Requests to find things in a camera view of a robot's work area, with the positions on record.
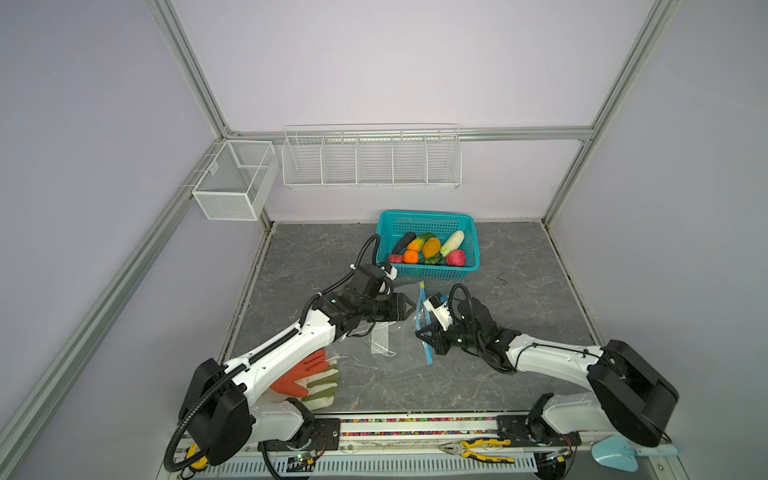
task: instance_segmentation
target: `yellow pliers handle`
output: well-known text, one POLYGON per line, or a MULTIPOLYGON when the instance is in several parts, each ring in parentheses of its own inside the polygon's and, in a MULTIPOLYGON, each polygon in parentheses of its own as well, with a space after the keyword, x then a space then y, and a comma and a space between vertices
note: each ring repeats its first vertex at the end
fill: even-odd
POLYGON ((472 440, 472 443, 464 441, 462 442, 462 447, 464 447, 463 448, 464 451, 462 452, 462 457, 472 458, 473 460, 479 460, 480 462, 485 462, 485 463, 515 463, 514 458, 488 457, 485 455, 481 455, 477 452, 469 451, 469 449, 473 449, 473 448, 484 446, 484 445, 509 447, 511 444, 512 444, 511 440, 497 440, 497 439, 476 439, 476 440, 472 440))

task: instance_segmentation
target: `white mesh basket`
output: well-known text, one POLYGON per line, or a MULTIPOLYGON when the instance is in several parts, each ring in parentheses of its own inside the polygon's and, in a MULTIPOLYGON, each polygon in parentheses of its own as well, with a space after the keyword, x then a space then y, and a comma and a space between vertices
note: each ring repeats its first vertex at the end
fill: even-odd
POLYGON ((225 141, 192 190, 211 220, 259 220, 280 169, 270 141, 225 141))
POLYGON ((283 181, 290 188, 458 187, 456 125, 285 127, 283 181))

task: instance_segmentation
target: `ventilation grille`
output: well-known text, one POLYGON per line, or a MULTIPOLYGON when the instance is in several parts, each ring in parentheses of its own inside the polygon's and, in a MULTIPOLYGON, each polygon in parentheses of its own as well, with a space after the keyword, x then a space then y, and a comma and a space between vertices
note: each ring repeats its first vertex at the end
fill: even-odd
MULTIPOLYGON (((534 454, 520 452, 513 455, 515 463, 482 463, 476 460, 446 454, 424 455, 328 455, 317 462, 313 477, 338 476, 392 476, 418 475, 442 477, 445 475, 477 475, 490 472, 537 472, 534 454)), ((285 477, 306 477, 307 473, 286 473, 286 457, 274 461, 277 472, 285 477)), ((260 478, 270 477, 261 457, 232 458, 228 462, 209 467, 196 478, 260 478)))

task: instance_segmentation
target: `white wall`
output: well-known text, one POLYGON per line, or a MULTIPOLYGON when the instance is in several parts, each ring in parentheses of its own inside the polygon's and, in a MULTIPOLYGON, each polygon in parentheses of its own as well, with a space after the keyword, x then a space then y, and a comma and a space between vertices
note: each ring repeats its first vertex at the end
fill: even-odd
POLYGON ((290 190, 280 177, 273 220, 376 220, 384 210, 430 210, 477 219, 542 218, 579 146, 576 140, 462 144, 459 188, 290 190))
POLYGON ((765 478, 768 4, 684 2, 552 231, 606 338, 680 390, 691 478, 765 478))
POLYGON ((258 223, 208 220, 193 204, 16 480, 154 478, 194 369, 219 353, 260 238, 258 223))
POLYGON ((0 4, 0 428, 213 139, 140 0, 0 4))
POLYGON ((653 0, 179 0, 235 131, 589 125, 653 0))

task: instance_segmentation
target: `plastic bag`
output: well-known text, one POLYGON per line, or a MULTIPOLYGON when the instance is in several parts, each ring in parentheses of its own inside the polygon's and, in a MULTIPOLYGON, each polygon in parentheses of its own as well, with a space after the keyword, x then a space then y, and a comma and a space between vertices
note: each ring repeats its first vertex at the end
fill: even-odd
MULTIPOLYGON (((377 323, 371 333, 363 338, 343 337, 326 347, 329 358, 389 372, 404 372, 431 363, 428 361, 424 344, 415 335, 416 316, 421 306, 419 284, 416 280, 415 283, 395 288, 395 292, 404 293, 416 304, 416 310, 407 319, 377 323)), ((369 323, 361 322, 354 333, 364 333, 368 328, 369 323)))

